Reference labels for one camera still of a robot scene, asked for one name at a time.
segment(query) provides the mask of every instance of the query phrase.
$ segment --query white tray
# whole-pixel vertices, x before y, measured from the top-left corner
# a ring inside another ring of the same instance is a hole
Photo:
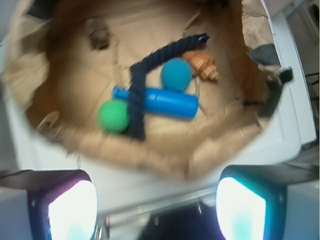
[[[284,87],[278,108],[265,131],[207,177],[190,183],[178,183],[152,173],[99,165],[76,153],[67,154],[65,149],[31,129],[26,117],[7,92],[5,105],[17,165],[21,169],[33,170],[81,168],[89,173],[97,188],[99,210],[112,211],[213,186],[222,169],[230,164],[274,164],[294,158],[302,144],[316,138],[313,115],[300,59],[286,17],[281,11],[273,16],[270,23],[280,63],[284,68],[292,67],[294,80]],[[5,44],[0,48],[0,72],[4,50]]]

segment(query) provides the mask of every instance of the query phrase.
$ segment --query light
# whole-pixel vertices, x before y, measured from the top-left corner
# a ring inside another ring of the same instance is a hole
[[[48,206],[52,240],[89,240],[97,220],[97,192],[81,180]]]
[[[216,214],[226,240],[264,239],[266,200],[233,177],[217,186]]]

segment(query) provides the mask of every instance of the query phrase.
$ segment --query blue plastic tube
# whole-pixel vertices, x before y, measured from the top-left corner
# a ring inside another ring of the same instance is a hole
[[[128,100],[129,94],[127,89],[116,86],[112,98]],[[149,113],[190,120],[196,116],[198,106],[198,98],[194,95],[160,88],[147,88],[145,92],[144,109]]]

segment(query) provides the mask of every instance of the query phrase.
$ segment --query green ball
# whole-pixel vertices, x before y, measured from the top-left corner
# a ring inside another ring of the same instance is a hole
[[[98,122],[107,132],[123,132],[129,125],[127,102],[121,100],[106,101],[98,111]]]

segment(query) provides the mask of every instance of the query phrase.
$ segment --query ball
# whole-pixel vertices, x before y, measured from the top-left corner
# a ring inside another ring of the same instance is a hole
[[[192,68],[184,59],[173,58],[164,64],[160,77],[165,89],[184,91],[192,80]]]
[[[104,131],[123,132],[129,125],[127,102],[122,100],[106,101],[98,110],[98,123]]]

